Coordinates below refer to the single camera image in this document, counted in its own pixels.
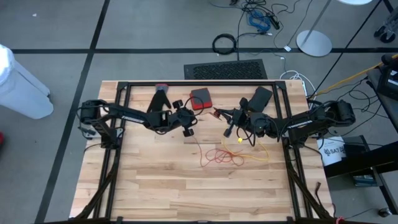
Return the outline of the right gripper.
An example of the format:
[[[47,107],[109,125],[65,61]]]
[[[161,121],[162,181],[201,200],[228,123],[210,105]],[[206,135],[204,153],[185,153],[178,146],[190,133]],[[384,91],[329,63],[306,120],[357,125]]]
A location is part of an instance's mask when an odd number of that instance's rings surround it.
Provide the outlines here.
[[[216,108],[217,113],[222,113],[222,117],[227,121],[229,125],[224,131],[224,137],[230,137],[232,129],[234,126],[241,127],[247,119],[246,111],[248,107],[248,100],[246,98],[241,98],[239,102],[239,109],[225,110],[221,108]]]

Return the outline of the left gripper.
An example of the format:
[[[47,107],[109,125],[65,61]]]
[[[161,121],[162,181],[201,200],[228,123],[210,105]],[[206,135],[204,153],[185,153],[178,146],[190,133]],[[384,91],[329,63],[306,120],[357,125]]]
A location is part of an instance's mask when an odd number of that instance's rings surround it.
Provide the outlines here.
[[[193,136],[194,132],[192,126],[196,125],[198,122],[198,118],[196,118],[195,115],[199,113],[199,110],[195,110],[193,113],[192,110],[183,106],[182,100],[174,101],[172,106],[176,109],[172,114],[172,129],[182,126],[184,128],[183,135],[185,137]]]

